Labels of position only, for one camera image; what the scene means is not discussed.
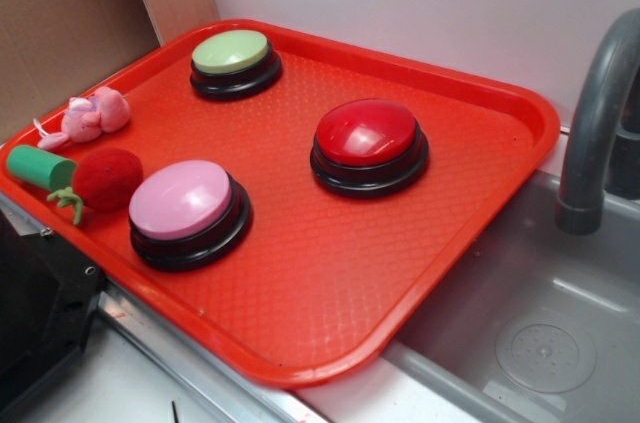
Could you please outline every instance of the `sink drain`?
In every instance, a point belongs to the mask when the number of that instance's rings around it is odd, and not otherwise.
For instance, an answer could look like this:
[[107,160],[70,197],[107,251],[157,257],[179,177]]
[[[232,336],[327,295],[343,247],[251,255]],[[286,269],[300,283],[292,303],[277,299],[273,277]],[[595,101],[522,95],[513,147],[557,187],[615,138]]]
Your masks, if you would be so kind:
[[546,313],[507,324],[498,335],[496,356],[509,378],[539,393],[573,390],[589,379],[596,365],[589,336]]

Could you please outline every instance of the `button top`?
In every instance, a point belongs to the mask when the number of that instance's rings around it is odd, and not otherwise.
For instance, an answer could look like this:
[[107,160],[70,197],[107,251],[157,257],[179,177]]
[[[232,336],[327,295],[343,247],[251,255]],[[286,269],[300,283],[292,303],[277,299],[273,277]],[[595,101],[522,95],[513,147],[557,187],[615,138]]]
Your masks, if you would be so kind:
[[366,99],[345,103],[327,113],[316,130],[322,153],[345,166],[375,166],[407,151],[416,120],[395,101]]
[[224,214],[231,196],[229,175],[222,167],[188,160],[143,181],[131,197],[129,216],[148,238],[176,240],[212,225]]
[[256,64],[269,51],[269,41],[253,30],[231,30],[219,33],[200,43],[191,55],[199,71],[227,74]]

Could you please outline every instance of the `red tray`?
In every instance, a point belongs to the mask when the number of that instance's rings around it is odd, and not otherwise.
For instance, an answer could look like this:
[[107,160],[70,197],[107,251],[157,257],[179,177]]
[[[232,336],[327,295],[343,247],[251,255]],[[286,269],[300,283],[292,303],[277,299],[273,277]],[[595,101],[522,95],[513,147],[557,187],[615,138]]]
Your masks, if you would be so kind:
[[[234,103],[194,94],[190,55],[236,28],[264,33],[284,74]],[[230,255],[173,274],[150,269],[128,238],[127,211],[69,208],[11,177],[7,154],[35,145],[27,128],[0,150],[0,190],[73,242],[135,296],[246,376],[279,387],[327,381],[377,355],[554,145],[559,120],[538,95],[253,21],[196,29],[102,84],[132,108],[125,129],[62,151],[127,148],[145,174],[186,159],[226,168],[249,192],[251,231]],[[425,175],[405,191],[354,201],[312,178],[315,128],[359,98],[406,105],[430,144]],[[64,108],[41,119],[59,131]]]

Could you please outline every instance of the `gray sink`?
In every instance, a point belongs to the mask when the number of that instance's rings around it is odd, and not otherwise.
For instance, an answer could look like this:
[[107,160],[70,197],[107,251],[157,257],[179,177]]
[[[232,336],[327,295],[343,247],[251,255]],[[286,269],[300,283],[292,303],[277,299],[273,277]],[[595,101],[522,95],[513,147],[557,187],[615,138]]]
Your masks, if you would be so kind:
[[557,189],[530,179],[400,331],[416,356],[395,363],[487,421],[640,421],[639,207],[608,196],[598,232],[567,235]]

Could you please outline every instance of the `pink plush toy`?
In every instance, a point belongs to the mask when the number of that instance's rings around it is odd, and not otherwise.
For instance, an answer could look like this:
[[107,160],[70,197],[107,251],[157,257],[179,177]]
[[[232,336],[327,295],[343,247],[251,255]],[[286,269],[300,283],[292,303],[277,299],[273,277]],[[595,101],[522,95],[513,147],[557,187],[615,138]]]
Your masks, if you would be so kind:
[[61,131],[57,133],[47,133],[38,120],[33,120],[42,137],[38,148],[52,151],[69,142],[95,140],[103,132],[119,130],[131,117],[127,101],[108,86],[101,86],[89,98],[69,99],[69,109],[64,113]]

